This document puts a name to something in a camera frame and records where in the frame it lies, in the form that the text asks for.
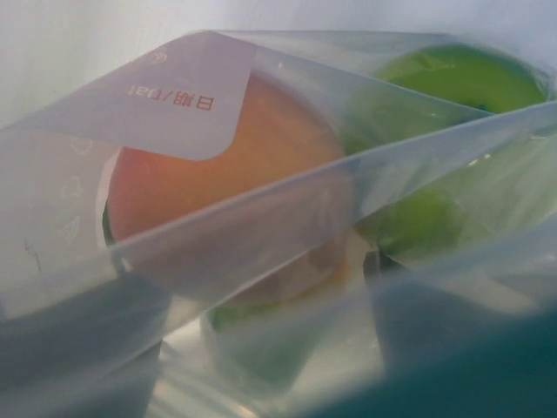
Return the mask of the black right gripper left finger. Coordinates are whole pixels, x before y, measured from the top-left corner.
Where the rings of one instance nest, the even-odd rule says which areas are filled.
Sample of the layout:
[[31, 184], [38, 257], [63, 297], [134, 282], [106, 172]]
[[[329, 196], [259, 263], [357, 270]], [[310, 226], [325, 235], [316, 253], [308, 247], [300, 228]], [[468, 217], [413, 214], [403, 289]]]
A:
[[143, 417], [171, 297], [136, 277], [1, 321], [3, 417]]

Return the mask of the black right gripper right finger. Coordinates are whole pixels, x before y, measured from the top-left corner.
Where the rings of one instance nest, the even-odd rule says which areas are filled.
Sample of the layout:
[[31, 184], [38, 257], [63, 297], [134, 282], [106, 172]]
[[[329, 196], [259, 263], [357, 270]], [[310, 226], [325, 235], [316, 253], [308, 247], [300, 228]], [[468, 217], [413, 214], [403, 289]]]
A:
[[556, 265], [504, 273], [495, 283], [540, 301], [503, 313], [420, 280], [371, 307], [387, 376], [369, 391], [379, 417], [553, 417], [556, 414]]

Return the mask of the clear zip top bag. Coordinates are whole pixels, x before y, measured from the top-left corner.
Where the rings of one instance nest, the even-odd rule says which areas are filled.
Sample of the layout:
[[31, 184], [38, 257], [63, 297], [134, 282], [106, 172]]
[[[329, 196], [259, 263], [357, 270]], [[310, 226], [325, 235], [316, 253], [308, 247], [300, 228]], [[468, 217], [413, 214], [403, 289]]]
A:
[[[446, 34], [197, 31], [1, 130], [1, 321], [126, 277], [171, 297], [160, 340], [256, 280], [255, 301], [292, 296], [332, 268], [305, 254], [352, 219], [359, 154], [340, 139], [352, 97], [397, 57], [467, 44]], [[342, 158], [117, 241], [105, 218], [125, 147], [203, 161], [232, 143], [251, 74], [270, 79], [332, 128]]]

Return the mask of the orange fake peach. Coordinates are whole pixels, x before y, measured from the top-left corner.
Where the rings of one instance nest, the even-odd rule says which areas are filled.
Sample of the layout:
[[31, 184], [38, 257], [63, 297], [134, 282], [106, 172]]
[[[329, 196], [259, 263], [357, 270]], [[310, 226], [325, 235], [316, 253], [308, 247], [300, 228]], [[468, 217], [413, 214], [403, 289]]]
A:
[[218, 156], [195, 161], [123, 148], [105, 218], [113, 238], [122, 241], [343, 155], [324, 118], [270, 79], [251, 74], [235, 137]]

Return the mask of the green fake apple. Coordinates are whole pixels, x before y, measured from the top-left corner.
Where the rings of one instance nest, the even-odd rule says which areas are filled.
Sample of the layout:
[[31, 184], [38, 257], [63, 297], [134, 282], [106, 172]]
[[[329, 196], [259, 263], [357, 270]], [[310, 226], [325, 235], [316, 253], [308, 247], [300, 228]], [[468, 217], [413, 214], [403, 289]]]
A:
[[347, 154], [398, 142], [487, 114], [547, 102], [552, 79], [506, 54], [467, 44], [429, 46], [373, 73], [346, 109]]

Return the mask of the green fake watermelon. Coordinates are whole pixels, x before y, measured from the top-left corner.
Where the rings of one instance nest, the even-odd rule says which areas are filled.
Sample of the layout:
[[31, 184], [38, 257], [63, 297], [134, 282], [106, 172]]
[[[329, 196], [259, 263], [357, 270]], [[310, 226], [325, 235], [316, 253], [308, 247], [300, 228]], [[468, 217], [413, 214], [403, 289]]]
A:
[[439, 189], [424, 187], [359, 221], [368, 244], [398, 260], [417, 260], [457, 246], [465, 214]]

